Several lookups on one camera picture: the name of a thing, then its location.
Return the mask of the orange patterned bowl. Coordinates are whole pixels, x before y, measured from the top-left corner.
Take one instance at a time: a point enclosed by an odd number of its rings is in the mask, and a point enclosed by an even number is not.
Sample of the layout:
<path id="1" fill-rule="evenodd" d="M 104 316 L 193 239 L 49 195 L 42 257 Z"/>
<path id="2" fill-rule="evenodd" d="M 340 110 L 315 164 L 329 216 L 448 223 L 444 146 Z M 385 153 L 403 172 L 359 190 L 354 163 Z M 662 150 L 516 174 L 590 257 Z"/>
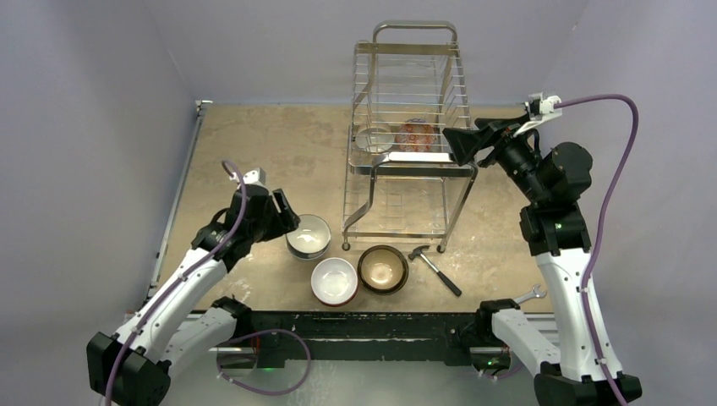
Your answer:
<path id="1" fill-rule="evenodd" d="M 402 123 L 394 138 L 397 147 L 406 152 L 428 152 L 436 139 L 435 128 L 422 118 Z"/>

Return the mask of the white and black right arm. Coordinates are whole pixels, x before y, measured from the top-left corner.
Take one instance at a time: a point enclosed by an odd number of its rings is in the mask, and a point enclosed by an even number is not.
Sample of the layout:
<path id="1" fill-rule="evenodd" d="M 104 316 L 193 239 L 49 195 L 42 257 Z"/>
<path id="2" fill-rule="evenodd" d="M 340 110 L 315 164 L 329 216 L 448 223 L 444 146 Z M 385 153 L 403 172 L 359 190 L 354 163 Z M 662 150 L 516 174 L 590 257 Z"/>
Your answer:
<path id="1" fill-rule="evenodd" d="M 559 342 L 531 326 L 511 299 L 483 302 L 474 331 L 481 342 L 501 341 L 517 356 L 541 405 L 627 405 L 643 388 L 624 371 L 605 330 L 592 278 L 598 246 L 578 204 L 592 183 L 593 158 L 573 142 L 542 155 L 529 133 L 524 117 L 443 130 L 454 162 L 473 162 L 487 150 L 479 166 L 500 166 L 528 199 L 519 225 L 547 284 Z"/>

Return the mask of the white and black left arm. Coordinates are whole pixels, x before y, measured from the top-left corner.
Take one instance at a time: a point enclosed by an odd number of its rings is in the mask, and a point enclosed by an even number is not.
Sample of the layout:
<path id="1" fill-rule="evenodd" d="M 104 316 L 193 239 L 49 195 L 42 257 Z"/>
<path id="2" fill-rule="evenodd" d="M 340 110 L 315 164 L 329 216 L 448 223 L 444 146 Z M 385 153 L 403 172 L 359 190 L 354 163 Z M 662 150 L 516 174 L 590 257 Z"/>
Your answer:
<path id="1" fill-rule="evenodd" d="M 87 344 L 90 387 L 108 405 L 158 405 L 172 381 L 223 342 L 249 341 L 247 308 L 222 298 L 197 321 L 183 322 L 199 300 L 248 255 L 253 244 L 297 229 L 298 215 L 282 189 L 240 185 L 229 207 L 194 237 L 182 262 L 154 296 L 113 334 L 98 332 Z"/>

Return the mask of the stainless steel dish rack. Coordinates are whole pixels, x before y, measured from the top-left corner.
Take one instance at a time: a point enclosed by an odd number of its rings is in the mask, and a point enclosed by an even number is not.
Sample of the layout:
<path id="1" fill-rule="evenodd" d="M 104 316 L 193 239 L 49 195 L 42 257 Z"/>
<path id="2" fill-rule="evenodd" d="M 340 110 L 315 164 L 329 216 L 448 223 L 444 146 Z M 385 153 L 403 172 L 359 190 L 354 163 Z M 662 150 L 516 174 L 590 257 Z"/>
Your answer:
<path id="1" fill-rule="evenodd" d="M 421 241 L 444 252 L 478 175 L 443 135 L 469 129 L 457 28 L 386 20 L 353 49 L 342 248 Z"/>

